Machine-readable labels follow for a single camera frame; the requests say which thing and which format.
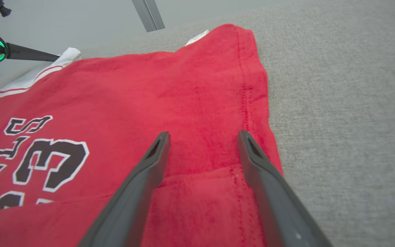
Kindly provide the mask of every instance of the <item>red shirt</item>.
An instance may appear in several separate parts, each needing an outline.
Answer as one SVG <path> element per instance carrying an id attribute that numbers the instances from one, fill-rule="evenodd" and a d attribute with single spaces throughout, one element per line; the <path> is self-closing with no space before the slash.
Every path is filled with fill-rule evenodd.
<path id="1" fill-rule="evenodd" d="M 268 113 L 254 35 L 234 25 L 173 53 L 76 61 L 0 97 L 0 246 L 77 245 L 163 131 L 142 246 L 263 246 L 237 133 L 281 171 Z"/>

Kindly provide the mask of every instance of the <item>white clothing tag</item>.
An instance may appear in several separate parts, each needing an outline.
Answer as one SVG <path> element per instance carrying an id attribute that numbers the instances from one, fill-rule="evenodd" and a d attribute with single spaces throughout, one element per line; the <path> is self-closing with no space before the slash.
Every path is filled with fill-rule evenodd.
<path id="1" fill-rule="evenodd" d="M 187 45 L 189 45 L 189 44 L 193 44 L 194 42 L 196 42 L 196 41 L 202 39 L 202 38 L 203 38 L 205 35 L 207 35 L 208 33 L 209 33 L 209 31 L 208 31 L 208 29 L 207 29 L 205 32 L 196 35 L 194 38 L 191 38 L 191 39 L 187 42 L 187 44 L 185 44 L 185 46 L 187 46 Z"/>

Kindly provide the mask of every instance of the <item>green light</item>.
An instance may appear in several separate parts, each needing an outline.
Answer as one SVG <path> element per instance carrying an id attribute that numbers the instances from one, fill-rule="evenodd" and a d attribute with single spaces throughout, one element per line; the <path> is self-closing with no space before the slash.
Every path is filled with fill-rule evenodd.
<path id="1" fill-rule="evenodd" d="M 3 48 L 5 48 L 4 44 L 1 42 L 0 40 L 0 46 L 2 46 Z"/>
<path id="2" fill-rule="evenodd" d="M 3 60 L 4 57 L 5 57 L 5 54 L 2 54 L 2 55 L 0 56 L 0 61 Z"/>

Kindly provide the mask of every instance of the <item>red fabric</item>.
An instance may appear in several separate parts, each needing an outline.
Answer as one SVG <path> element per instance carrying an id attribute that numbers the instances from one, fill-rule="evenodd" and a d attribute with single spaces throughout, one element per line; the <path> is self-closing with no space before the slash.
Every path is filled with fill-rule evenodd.
<path id="1" fill-rule="evenodd" d="M 174 53 L 76 61 L 25 93 L 0 98 L 0 149 L 29 136 L 12 160 L 0 156 L 7 165 L 0 172 L 0 196 L 25 194 L 22 206 L 0 210 L 0 246 L 77 245 L 162 131 L 170 132 L 171 148 L 141 246 L 263 246 L 237 133 L 248 130 L 282 171 L 268 126 L 267 92 L 254 35 L 223 25 Z M 45 116 L 52 119 L 34 133 L 4 132 L 11 118 Z M 44 191 L 44 184 L 62 161 L 58 155 L 38 170 L 36 154 L 28 182 L 14 184 L 37 139 L 85 142 L 89 149 L 74 178 L 55 192 Z M 53 202 L 36 205 L 38 198 Z"/>

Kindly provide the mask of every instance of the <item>gray fabric surface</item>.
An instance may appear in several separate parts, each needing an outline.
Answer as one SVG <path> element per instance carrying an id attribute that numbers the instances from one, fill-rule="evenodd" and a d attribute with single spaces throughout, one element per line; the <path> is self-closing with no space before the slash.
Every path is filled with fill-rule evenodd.
<path id="1" fill-rule="evenodd" d="M 307 1 L 160 30 L 84 58 L 251 29 L 285 177 L 335 246 L 395 246 L 395 1 Z"/>

